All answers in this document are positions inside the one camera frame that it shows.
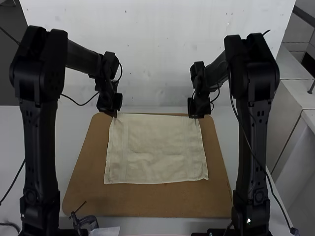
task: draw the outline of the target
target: beige cloth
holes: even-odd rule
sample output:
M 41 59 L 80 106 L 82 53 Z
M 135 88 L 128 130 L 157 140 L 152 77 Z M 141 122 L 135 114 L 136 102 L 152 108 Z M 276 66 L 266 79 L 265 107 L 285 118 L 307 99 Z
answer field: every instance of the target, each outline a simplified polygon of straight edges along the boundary
M 109 128 L 104 183 L 157 184 L 208 179 L 196 119 L 122 114 Z

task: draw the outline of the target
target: black cable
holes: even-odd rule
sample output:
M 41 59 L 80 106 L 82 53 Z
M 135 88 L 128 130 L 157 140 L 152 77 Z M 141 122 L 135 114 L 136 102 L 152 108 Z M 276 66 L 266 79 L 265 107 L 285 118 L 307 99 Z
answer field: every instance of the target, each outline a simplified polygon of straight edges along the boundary
M 268 32 L 270 32 L 270 29 L 266 30 L 265 33 L 262 34 L 262 36 L 265 36 L 265 34 L 268 33 Z
M 250 149 L 250 151 L 251 151 L 251 154 L 252 154 L 254 160 L 259 164 L 259 166 L 262 168 L 264 174 L 266 175 L 266 177 L 267 177 L 267 179 L 268 179 L 268 182 L 269 182 L 271 194 L 272 194 L 272 196 L 275 198 L 276 202 L 278 203 L 278 205 L 279 205 L 279 207 L 280 207 L 280 209 L 281 209 L 281 211 L 282 211 L 282 214 L 283 214 L 283 216 L 284 216 L 284 218 L 285 218 L 286 224 L 287 224 L 288 228 L 291 230 L 290 223 L 289 223 L 289 220 L 288 220 L 288 218 L 287 218 L 287 216 L 286 216 L 286 214 L 285 214 L 285 212 L 284 212 L 284 209 L 283 209 L 281 203 L 279 202 L 278 198 L 276 197 L 276 195 L 275 195 L 275 193 L 274 193 L 274 190 L 273 190 L 273 187 L 272 187 L 272 184 L 271 184 L 269 175 L 268 175 L 267 172 L 266 172 L 266 167 L 264 167 L 264 166 L 258 161 L 258 159 L 256 158 L 256 155 L 255 155 L 254 152 L 252 151 L 252 147 L 251 147 L 251 145 L 250 145 L 250 143 L 249 143 L 249 141 L 248 141 L 248 139 L 247 139 L 247 136 L 246 136 L 246 133 L 245 133 L 243 124 L 241 123 L 241 121 L 240 121 L 240 119 L 239 119 L 239 117 L 238 117 L 238 115 L 237 115 L 237 112 L 236 112 L 236 110 L 235 110 L 234 103 L 233 103 L 233 99 L 232 99 L 231 78 L 230 78 L 230 75 L 229 75 L 229 77 L 228 77 L 228 82 L 229 82 L 229 87 L 230 87 L 230 101 L 231 101 L 231 105 L 232 105 L 232 109 L 233 109 L 234 115 L 235 115 L 235 117 L 237 118 L 237 120 L 238 120 L 238 122 L 239 122 L 239 124 L 240 124 L 240 126 L 241 126 L 241 128 L 242 128 L 242 131 L 243 131 L 245 140 L 246 140 L 247 145 L 248 145 L 248 147 L 249 147 L 249 149 Z
M 228 62 L 227 62 L 226 60 L 221 61 L 221 62 L 218 64 L 218 66 L 217 66 L 217 68 L 216 68 L 216 71 L 218 70 L 219 66 L 220 66 L 222 63 L 224 63 L 224 62 L 228 64 Z M 215 100 L 217 100 L 217 98 L 218 98 L 219 95 L 220 95 L 220 87 L 219 87 L 219 83 L 218 83 L 218 75 L 216 75 L 216 76 L 217 76 L 218 94 L 217 94 L 217 96 L 216 96 L 213 100 L 211 100 L 210 102 L 214 102 Z
M 15 228 L 15 230 L 18 232 L 18 234 L 19 234 L 20 231 L 21 231 L 21 229 L 20 229 L 20 227 L 19 227 L 18 225 L 14 224 L 14 223 L 12 223 L 12 222 L 9 222 L 9 221 L 7 221 L 7 222 L 5 222 L 5 223 L 0 223 L 0 226 L 10 226 L 10 227 L 13 227 L 13 228 Z
M 96 95 L 98 95 L 99 92 L 97 92 L 96 94 L 94 94 L 88 101 L 86 101 L 85 103 L 82 103 L 82 104 L 79 104 L 77 103 L 76 101 L 74 101 L 71 97 L 67 96 L 67 95 L 64 95 L 64 94 L 61 94 L 62 97 L 65 97 L 67 99 L 69 99 L 70 101 L 72 101 L 73 103 L 75 103 L 76 105 L 78 105 L 79 107 L 82 107 L 82 106 L 85 106 L 87 105 Z
M 7 192 L 5 193 L 5 195 L 3 196 L 3 198 L 0 200 L 0 206 L 1 206 L 2 202 L 5 200 L 6 196 L 8 196 L 9 192 L 11 191 L 11 189 L 12 189 L 13 185 L 15 184 L 15 181 L 16 181 L 16 179 L 18 178 L 18 176 L 19 176 L 19 174 L 20 174 L 20 172 L 21 172 L 21 170 L 22 170 L 24 164 L 25 164 L 25 159 L 23 160 L 23 162 L 22 162 L 22 164 L 21 164 L 21 166 L 20 166 L 20 168 L 19 168 L 19 170 L 18 170 L 18 173 L 16 173 L 16 175 L 15 175 L 15 177 L 14 177 L 14 179 L 13 179 L 13 182 L 11 183 L 9 189 L 7 190 Z
M 192 93 L 192 95 L 191 95 L 191 100 L 190 100 L 190 102 L 189 102 L 188 111 L 189 111 L 190 113 L 191 113 L 191 110 L 190 110 L 191 101 L 193 100 L 193 96 L 195 95 L 195 93 L 196 93 L 196 90 Z
M 123 75 L 123 67 L 122 67 L 121 63 L 119 63 L 119 66 L 120 66 L 120 76 L 119 76 L 118 80 L 116 81 L 116 83 L 119 82 L 119 80 L 121 79 L 121 77 Z
M 18 40 L 16 40 L 13 36 L 11 36 L 4 28 L 2 28 L 0 26 L 0 30 L 6 35 L 8 36 L 10 39 L 12 39 L 18 46 L 20 45 L 20 42 Z
M 224 234 L 223 234 L 222 236 L 225 236 L 226 232 L 227 232 L 229 229 L 231 229 L 232 225 L 233 225 L 233 223 L 232 223 L 232 221 L 231 221 L 231 223 L 229 223 L 228 226 L 226 227 L 226 229 L 225 229 L 225 231 L 224 231 Z

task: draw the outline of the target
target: table surface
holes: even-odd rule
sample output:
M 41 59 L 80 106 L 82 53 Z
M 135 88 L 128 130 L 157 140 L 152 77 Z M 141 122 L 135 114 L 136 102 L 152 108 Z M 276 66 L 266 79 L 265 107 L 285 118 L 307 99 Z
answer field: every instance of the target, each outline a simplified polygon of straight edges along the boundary
M 186 107 L 124 107 L 122 112 L 134 113 L 187 113 Z M 81 150 L 95 107 L 60 106 L 56 119 L 56 172 L 63 200 L 72 171 Z M 238 123 L 231 107 L 215 107 L 214 119 L 222 156 L 231 188 L 235 187 L 238 166 Z M 0 107 L 0 196 L 11 184 L 24 158 L 24 136 L 19 107 Z M 20 224 L 19 198 L 24 186 L 24 171 L 21 172 L 10 194 L 0 207 L 0 222 L 9 220 Z M 280 199 L 275 187 L 275 194 Z M 274 198 L 271 200 L 269 228 L 273 235 L 289 235 L 282 212 Z M 138 218 L 99 217 L 100 227 L 120 226 L 120 235 L 177 234 L 190 235 L 206 232 L 208 228 L 225 228 L 230 219 L 190 218 Z M 62 210 L 60 227 L 70 228 Z M 0 227 L 0 235 L 14 236 L 10 227 Z

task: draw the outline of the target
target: cork mat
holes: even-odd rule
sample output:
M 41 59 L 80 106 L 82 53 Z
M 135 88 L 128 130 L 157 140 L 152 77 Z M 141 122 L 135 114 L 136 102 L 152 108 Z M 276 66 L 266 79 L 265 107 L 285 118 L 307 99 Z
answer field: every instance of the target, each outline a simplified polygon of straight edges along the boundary
M 111 121 L 103 113 L 95 114 L 91 120 L 63 200 L 66 215 L 87 201 L 79 215 L 231 217 L 231 188 L 210 116 L 199 120 L 209 180 L 165 184 L 103 183 Z

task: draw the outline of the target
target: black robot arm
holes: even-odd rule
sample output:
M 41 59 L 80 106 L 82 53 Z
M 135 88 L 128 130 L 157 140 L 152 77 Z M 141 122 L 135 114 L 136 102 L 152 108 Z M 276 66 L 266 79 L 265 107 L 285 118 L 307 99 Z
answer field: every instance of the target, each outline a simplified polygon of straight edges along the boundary
M 95 79 L 97 107 L 116 116 L 122 94 L 113 81 L 119 61 L 114 53 L 88 50 L 67 38 L 67 33 L 29 26 L 10 66 L 10 81 L 20 101 L 24 126 L 25 185 L 20 199 L 21 236 L 56 236 L 60 193 L 55 169 L 55 119 L 58 99 L 69 67 Z
M 209 92 L 229 79 L 240 124 L 239 167 L 232 208 L 235 230 L 226 236 L 266 236 L 270 235 L 266 135 L 271 102 L 280 82 L 279 69 L 260 33 L 243 40 L 239 35 L 227 36 L 224 46 L 225 51 L 212 64 L 204 67 L 202 61 L 195 62 L 190 69 L 195 96 L 188 99 L 188 113 L 190 118 L 210 114 Z M 209 229 L 213 235 L 223 235 L 224 231 Z

